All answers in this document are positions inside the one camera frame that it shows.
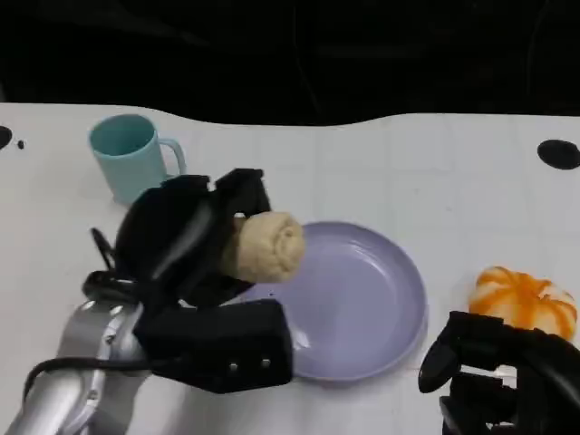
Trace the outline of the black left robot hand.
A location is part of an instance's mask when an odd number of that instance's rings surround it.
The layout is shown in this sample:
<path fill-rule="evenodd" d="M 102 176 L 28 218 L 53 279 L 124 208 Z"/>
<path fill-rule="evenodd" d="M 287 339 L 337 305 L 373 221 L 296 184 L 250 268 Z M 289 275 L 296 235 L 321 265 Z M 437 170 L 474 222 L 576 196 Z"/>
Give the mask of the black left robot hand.
<path fill-rule="evenodd" d="M 123 276 L 151 283 L 197 308 L 219 306 L 251 288 L 222 263 L 235 215 L 270 209 L 261 169 L 233 169 L 216 181 L 182 175 L 147 189 L 130 206 L 113 248 Z"/>

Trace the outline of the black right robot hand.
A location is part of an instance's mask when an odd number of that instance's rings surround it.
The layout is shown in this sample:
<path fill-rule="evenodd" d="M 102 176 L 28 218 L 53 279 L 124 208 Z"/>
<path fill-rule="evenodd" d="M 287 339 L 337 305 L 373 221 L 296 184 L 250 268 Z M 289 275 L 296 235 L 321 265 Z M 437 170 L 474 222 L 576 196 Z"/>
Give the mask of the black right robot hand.
<path fill-rule="evenodd" d="M 454 311 L 418 375 L 422 393 L 443 385 L 445 434 L 579 431 L 579 351 L 555 334 Z"/>

